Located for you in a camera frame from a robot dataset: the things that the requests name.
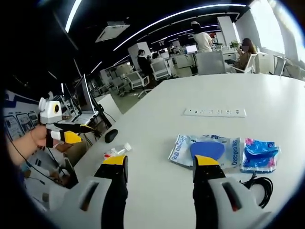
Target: ceiling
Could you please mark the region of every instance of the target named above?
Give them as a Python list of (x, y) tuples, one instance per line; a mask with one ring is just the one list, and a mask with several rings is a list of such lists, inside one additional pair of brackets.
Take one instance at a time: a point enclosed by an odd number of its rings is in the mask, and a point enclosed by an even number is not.
[[(59, 90), (59, 83), (70, 83), (79, 77), (73, 58), (76, 59), (80, 72), (85, 74), (89, 74), (102, 61), (96, 70), (98, 72), (128, 55), (127, 49), (136, 42), (147, 42), (151, 47), (150, 44), (154, 41), (189, 30), (193, 20), (198, 21), (201, 26), (216, 25), (217, 16), (230, 13), (228, 16), (232, 21), (236, 21), (236, 17), (240, 17), (249, 8), (219, 6), (185, 12), (149, 27), (114, 51), (136, 32), (164, 17), (204, 5), (248, 5), (251, 0), (82, 0), (67, 34), (64, 27), (74, 2), (75, 0), (41, 0), (38, 5), (22, 5), (16, 12), (20, 21), (16, 22), (13, 28), (19, 30), (13, 33), (15, 36), (11, 38), (11, 42), (17, 55), (12, 56), (11, 61), (18, 61), (18, 64), (12, 73), (23, 83), (29, 82), (31, 92), (36, 87), (40, 87), (40, 91), (47, 91), (55, 85)], [(107, 21), (124, 21), (130, 27), (115, 39), (95, 43)], [(216, 29), (219, 28), (208, 27), (206, 31)], [(26, 36), (20, 40), (20, 34)], [(20, 84), (16, 83), (15, 77), (12, 77), (12, 81), (15, 83), (13, 87)], [(44, 88), (38, 83), (41, 81), (48, 82)]]

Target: computer monitor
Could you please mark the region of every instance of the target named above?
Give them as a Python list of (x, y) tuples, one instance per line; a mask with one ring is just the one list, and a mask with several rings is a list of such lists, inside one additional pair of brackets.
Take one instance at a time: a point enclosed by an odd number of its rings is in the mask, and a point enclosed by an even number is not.
[(84, 75), (75, 87), (75, 99), (83, 114), (94, 113), (94, 107), (89, 95), (86, 76)]
[(195, 53), (195, 52), (197, 52), (197, 46), (196, 45), (186, 46), (186, 51), (187, 51), (187, 54)]

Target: computer mouse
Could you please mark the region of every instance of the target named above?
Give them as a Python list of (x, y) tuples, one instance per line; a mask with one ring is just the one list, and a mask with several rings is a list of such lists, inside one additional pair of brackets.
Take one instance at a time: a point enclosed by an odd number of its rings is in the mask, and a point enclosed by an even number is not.
[(118, 134), (118, 130), (112, 129), (111, 131), (105, 134), (105, 142), (106, 143), (112, 142), (117, 134)]

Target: white office chair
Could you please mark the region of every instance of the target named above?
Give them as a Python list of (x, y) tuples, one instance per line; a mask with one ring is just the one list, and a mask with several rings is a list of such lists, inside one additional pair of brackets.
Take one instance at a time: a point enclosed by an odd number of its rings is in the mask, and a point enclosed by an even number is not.
[(196, 54), (198, 75), (226, 73), (222, 51), (200, 52)]
[(249, 61), (246, 65), (246, 68), (244, 70), (241, 70), (239, 68), (235, 68), (232, 66), (232, 68), (234, 68), (235, 70), (237, 71), (240, 71), (242, 73), (254, 73), (254, 63), (255, 63), (255, 58), (256, 58), (257, 54), (251, 54), (250, 58), (249, 58)]
[(167, 67), (165, 60), (152, 63), (151, 67), (153, 71), (153, 76), (156, 81), (161, 79), (168, 79), (172, 75), (172, 71), (169, 67)]
[(276, 66), (275, 66), (273, 75), (282, 76), (283, 70), (284, 70), (284, 67), (285, 67), (285, 64), (286, 64), (286, 60), (283, 57), (280, 57), (280, 56), (274, 55), (274, 57), (277, 58), (277, 62), (276, 62)]
[(138, 98), (140, 98), (140, 96), (143, 93), (147, 93), (150, 92), (152, 89), (145, 89), (145, 87), (149, 84), (149, 77), (141, 77), (138, 71), (132, 72), (130, 74), (128, 74), (127, 79), (129, 80), (132, 89), (137, 89), (137, 88), (143, 88), (143, 91), (141, 91), (141, 93), (138, 95)]

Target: outlet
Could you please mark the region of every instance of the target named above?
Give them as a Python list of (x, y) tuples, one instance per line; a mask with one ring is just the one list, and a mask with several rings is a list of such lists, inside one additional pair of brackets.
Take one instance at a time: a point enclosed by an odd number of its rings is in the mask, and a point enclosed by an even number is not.
[(245, 109), (194, 109), (187, 108), (183, 115), (187, 116), (205, 116), (205, 117), (246, 117)]

